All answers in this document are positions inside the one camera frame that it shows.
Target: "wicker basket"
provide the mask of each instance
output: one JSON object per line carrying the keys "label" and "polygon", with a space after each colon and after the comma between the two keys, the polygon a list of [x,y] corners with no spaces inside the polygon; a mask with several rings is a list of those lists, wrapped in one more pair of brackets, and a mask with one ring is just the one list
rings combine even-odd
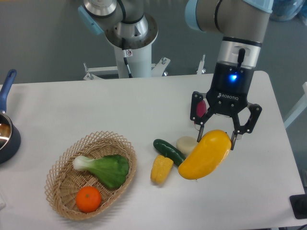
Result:
{"label": "wicker basket", "polygon": [[[118,189],[110,190],[91,173],[76,171],[72,166],[72,161],[80,155],[97,159],[114,154],[126,157],[130,166],[125,183]],[[136,171],[136,163],[134,148],[123,136],[113,132],[92,133],[71,146],[52,166],[45,186],[47,201],[56,212],[68,219],[94,217],[125,191]],[[83,213],[75,204],[76,194],[84,186],[94,186],[100,191],[102,202],[95,212]]]}

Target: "green leafy vegetable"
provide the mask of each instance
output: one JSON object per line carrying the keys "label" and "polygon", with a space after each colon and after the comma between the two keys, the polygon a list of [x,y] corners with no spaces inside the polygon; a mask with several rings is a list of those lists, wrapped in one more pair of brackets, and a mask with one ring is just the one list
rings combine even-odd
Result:
{"label": "green leafy vegetable", "polygon": [[101,183],[111,189],[123,185],[129,171],[128,160],[118,154],[99,159],[78,156],[72,164],[75,170],[93,173]]}

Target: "robotic arm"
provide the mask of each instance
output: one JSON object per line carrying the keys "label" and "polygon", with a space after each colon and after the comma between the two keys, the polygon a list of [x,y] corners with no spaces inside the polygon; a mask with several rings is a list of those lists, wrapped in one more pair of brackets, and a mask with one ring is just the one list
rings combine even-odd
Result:
{"label": "robotic arm", "polygon": [[150,77],[151,45],[158,27],[153,17],[144,13],[143,0],[83,0],[83,3],[78,9],[79,16],[94,34],[105,33],[114,47],[119,78]]}
{"label": "robotic arm", "polygon": [[[200,142],[204,124],[214,114],[231,117],[234,131],[232,147],[238,135],[251,133],[262,108],[247,101],[254,68],[265,36],[273,0],[190,0],[186,6],[186,21],[196,30],[221,32],[223,41],[211,87],[207,93],[194,92],[190,120],[200,125]],[[209,108],[197,116],[197,106],[206,97]],[[238,113],[244,108],[250,117],[241,126]]]}

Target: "yellow pepper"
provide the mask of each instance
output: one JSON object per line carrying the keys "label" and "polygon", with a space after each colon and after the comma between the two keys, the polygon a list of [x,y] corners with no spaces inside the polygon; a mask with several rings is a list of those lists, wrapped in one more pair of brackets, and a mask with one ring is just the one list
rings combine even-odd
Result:
{"label": "yellow pepper", "polygon": [[231,140],[222,130],[206,133],[192,153],[178,167],[179,174],[188,180],[195,180],[212,173],[227,157]]}
{"label": "yellow pepper", "polygon": [[174,162],[171,159],[158,155],[154,160],[150,179],[157,184],[162,184],[171,171],[173,164]]}

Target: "green cucumber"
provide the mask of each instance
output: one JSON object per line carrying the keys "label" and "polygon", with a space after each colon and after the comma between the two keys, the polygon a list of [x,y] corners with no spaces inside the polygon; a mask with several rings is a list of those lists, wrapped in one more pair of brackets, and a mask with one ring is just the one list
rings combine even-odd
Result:
{"label": "green cucumber", "polygon": [[178,149],[176,149],[167,141],[162,139],[156,139],[153,142],[154,142],[153,146],[155,147],[155,149],[162,156],[171,159],[175,165],[179,166],[186,159],[186,157],[183,155],[182,152],[180,152]]}

